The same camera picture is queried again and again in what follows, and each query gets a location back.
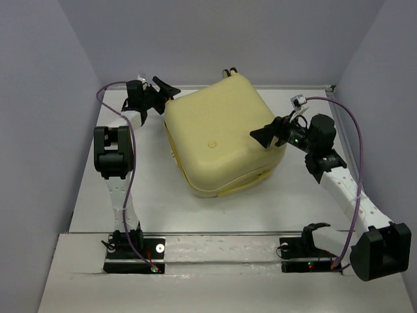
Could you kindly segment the yellow hard-shell suitcase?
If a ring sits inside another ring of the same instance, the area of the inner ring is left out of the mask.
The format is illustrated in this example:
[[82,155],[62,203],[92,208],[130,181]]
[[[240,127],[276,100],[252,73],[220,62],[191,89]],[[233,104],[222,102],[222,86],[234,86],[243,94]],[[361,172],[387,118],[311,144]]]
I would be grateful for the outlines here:
[[250,132],[273,122],[274,114],[237,69],[221,81],[169,100],[164,127],[171,150],[196,196],[214,198],[268,178],[286,147],[265,149]]

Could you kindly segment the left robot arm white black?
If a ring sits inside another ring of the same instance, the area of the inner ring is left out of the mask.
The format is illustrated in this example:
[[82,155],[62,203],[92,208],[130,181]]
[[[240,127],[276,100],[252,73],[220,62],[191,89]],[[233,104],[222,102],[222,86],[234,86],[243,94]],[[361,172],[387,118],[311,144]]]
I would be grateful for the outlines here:
[[[120,109],[112,108],[100,97],[109,87],[124,85],[127,96]],[[180,93],[156,76],[152,83],[138,78],[127,82],[109,83],[96,92],[96,99],[117,118],[93,132],[94,168],[104,179],[113,209],[114,231],[107,249],[126,253],[131,258],[148,262],[141,254],[145,243],[140,221],[132,199],[132,185],[136,174],[135,131],[145,124],[148,111],[154,109],[163,114],[165,105]]]

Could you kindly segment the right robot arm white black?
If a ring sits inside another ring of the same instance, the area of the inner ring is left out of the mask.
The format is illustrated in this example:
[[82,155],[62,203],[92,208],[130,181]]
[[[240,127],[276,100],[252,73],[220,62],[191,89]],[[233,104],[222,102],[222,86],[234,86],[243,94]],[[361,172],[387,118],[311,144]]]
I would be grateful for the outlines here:
[[409,268],[411,230],[378,210],[352,178],[346,162],[333,148],[336,134],[334,120],[323,114],[314,115],[308,127],[287,115],[250,132],[264,148],[288,143],[305,152],[308,172],[351,223],[347,235],[326,222],[308,224],[300,237],[281,240],[281,255],[290,260],[329,252],[335,256],[331,270],[350,265],[363,281],[405,272]]

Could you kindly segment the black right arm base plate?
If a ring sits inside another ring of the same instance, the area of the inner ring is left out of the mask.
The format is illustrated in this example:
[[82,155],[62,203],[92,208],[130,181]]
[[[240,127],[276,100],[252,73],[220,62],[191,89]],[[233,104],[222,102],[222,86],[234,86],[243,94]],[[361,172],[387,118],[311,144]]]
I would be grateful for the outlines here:
[[301,237],[281,237],[276,254],[283,273],[342,272],[341,264],[334,267],[336,255],[318,248],[302,245]]

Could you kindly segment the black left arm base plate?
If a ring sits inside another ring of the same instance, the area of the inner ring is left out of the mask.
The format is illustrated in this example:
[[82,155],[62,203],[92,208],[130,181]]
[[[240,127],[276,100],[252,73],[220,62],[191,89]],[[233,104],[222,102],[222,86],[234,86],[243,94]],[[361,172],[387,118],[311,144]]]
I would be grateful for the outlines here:
[[142,260],[127,241],[116,244],[112,236],[102,241],[106,248],[103,271],[107,274],[160,275],[165,273],[165,237],[145,237],[139,251]]

